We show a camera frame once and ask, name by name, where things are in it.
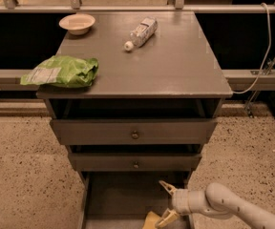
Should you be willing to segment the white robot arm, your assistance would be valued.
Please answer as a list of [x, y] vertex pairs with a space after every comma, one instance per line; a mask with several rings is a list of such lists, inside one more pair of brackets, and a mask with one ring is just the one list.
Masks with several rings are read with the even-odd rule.
[[165, 227], [179, 217], [197, 213], [214, 219], [236, 216], [252, 229], [275, 229], [274, 214], [240, 198], [217, 182], [199, 191], [178, 189], [163, 180], [159, 184], [171, 196], [172, 208], [167, 209], [156, 221], [157, 228]]

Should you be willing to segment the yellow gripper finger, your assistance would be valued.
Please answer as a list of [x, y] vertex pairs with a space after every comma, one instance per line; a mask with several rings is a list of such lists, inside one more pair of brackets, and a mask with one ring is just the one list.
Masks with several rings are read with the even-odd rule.
[[162, 216], [156, 221], [156, 228], [163, 228], [169, 225], [170, 223], [176, 221], [180, 218], [180, 214], [175, 210], [166, 209]]
[[177, 191], [177, 188], [175, 186], [173, 186], [172, 184], [169, 184], [169, 183], [165, 182], [164, 180], [160, 180], [159, 184], [165, 189], [165, 191], [169, 195], [173, 195]]

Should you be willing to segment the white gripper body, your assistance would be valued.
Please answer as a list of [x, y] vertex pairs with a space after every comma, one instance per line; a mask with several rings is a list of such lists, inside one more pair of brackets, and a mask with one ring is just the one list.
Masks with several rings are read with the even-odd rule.
[[178, 189], [172, 195], [172, 206], [181, 216], [202, 213], [206, 209], [204, 191]]

